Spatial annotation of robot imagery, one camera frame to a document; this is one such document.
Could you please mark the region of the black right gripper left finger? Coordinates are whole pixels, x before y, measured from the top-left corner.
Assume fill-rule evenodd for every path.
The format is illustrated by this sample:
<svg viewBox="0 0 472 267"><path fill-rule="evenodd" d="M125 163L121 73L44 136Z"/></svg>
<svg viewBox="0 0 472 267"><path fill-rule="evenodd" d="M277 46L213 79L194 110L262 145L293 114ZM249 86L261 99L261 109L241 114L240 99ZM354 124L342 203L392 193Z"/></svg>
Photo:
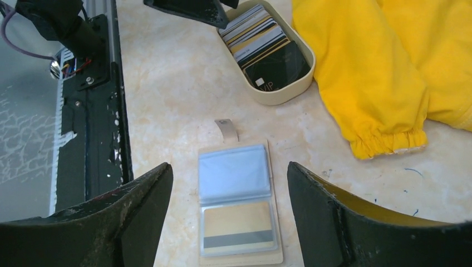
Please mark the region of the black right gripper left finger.
<svg viewBox="0 0 472 267"><path fill-rule="evenodd" d="M2 266L153 266L173 187L162 163L49 217L1 224Z"/></svg>

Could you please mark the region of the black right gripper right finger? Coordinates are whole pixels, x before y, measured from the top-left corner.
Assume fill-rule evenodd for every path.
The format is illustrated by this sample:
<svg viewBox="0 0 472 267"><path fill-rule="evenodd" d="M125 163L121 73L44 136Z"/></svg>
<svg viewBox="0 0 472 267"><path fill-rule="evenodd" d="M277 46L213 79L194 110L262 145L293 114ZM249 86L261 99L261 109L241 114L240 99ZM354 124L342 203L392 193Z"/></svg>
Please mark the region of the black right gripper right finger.
<svg viewBox="0 0 472 267"><path fill-rule="evenodd" d="M305 266L470 266L471 222L405 215L290 162L289 195Z"/></svg>

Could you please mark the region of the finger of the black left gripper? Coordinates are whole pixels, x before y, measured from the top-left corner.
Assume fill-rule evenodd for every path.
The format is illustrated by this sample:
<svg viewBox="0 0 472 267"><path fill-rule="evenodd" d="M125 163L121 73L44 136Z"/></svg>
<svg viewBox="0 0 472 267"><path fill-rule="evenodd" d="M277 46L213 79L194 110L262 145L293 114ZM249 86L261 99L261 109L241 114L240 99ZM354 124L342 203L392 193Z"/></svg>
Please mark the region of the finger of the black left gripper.
<svg viewBox="0 0 472 267"><path fill-rule="evenodd" d="M167 14L202 22L224 29L229 19L223 5L230 0L143 0L143 4Z"/></svg>

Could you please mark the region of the gold credit card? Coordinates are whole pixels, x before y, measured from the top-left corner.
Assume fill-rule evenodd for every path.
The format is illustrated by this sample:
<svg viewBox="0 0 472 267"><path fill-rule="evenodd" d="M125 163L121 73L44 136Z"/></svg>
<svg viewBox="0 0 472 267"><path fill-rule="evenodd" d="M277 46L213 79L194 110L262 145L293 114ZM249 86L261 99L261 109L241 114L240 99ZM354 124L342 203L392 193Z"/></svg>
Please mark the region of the gold credit card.
<svg viewBox="0 0 472 267"><path fill-rule="evenodd" d="M203 210L203 254L239 253L276 246L271 206L249 202Z"/></svg>

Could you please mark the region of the beige card holder wallet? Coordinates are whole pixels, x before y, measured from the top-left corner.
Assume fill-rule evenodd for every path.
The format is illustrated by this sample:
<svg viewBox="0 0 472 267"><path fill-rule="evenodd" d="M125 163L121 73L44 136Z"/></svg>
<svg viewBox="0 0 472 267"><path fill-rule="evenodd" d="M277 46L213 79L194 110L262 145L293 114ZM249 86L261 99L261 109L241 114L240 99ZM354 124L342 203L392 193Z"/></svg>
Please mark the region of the beige card holder wallet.
<svg viewBox="0 0 472 267"><path fill-rule="evenodd" d="M270 266L283 263L283 245L274 191L271 157L265 139L241 141L229 119L217 119L223 143L198 152L200 266ZM249 202L271 206L276 246L239 253L203 254L203 210Z"/></svg>

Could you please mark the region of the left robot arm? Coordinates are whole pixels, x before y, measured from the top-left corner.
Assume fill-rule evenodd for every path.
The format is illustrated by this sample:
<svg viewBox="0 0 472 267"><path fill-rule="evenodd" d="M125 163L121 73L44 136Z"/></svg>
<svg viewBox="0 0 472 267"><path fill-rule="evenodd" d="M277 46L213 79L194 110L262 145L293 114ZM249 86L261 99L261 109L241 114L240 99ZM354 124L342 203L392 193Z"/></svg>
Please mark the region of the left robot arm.
<svg viewBox="0 0 472 267"><path fill-rule="evenodd" d="M187 19L224 29L229 19L223 5L236 9L239 1L174 0L143 1L143 4ZM105 42L88 20L79 16L83 1L17 1L14 11L30 20L48 41L59 41L74 56L93 57L103 53Z"/></svg>

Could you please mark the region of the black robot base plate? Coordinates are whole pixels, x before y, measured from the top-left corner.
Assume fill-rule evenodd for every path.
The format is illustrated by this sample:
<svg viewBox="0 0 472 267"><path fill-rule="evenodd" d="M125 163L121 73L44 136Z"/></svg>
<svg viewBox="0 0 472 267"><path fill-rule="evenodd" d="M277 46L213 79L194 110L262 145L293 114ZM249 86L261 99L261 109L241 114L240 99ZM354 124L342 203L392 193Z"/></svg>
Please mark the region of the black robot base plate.
<svg viewBox="0 0 472 267"><path fill-rule="evenodd" d="M58 82L50 213L132 181L131 147L115 1L85 1L93 29L105 42L100 56L77 58Z"/></svg>

